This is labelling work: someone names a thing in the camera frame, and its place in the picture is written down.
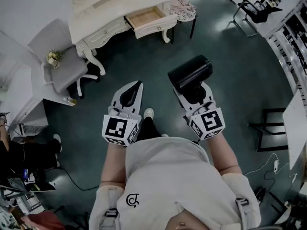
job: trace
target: dressing table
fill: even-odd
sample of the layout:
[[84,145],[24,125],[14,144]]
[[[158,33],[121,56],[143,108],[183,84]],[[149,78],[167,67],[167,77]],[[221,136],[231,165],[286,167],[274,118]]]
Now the dressing table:
[[74,15],[69,21],[71,41],[78,55],[86,57],[100,68],[103,65],[94,57],[96,48],[104,46],[109,39],[132,29],[135,37],[161,32],[166,43],[168,29],[177,23],[177,15],[169,15],[171,0],[72,0]]

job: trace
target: bottle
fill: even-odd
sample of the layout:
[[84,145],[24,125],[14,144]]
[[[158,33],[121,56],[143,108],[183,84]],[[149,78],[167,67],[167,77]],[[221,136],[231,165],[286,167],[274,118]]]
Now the bottle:
[[63,101],[69,102],[72,105],[76,105],[77,104],[77,101],[75,99],[72,99],[71,97],[64,97]]

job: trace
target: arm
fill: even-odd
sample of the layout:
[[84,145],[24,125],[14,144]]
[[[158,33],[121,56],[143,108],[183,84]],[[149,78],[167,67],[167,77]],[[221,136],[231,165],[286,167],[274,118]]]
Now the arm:
[[8,133],[4,126],[5,121],[0,119],[0,140],[3,142],[7,151],[10,150]]
[[222,133],[207,139],[213,163],[218,172],[242,174],[235,153],[232,151]]
[[126,149],[123,146],[109,143],[106,153],[105,164],[102,168],[101,183],[125,188],[126,182]]

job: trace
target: person in black clothing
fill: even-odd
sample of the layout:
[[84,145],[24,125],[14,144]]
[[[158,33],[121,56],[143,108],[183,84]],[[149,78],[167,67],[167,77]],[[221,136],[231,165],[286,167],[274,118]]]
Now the person in black clothing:
[[0,177],[16,175],[23,169],[33,171],[59,167],[56,156],[62,150],[59,135],[55,134],[47,144],[19,144],[9,140],[5,123],[5,116],[0,117]]

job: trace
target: flower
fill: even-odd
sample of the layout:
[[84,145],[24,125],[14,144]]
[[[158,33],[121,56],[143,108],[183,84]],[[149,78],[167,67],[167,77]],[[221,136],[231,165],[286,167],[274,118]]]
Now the flower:
[[50,59],[48,60],[48,63],[49,63],[50,65],[52,65],[53,62],[54,62],[54,59],[53,59],[53,58],[50,58]]

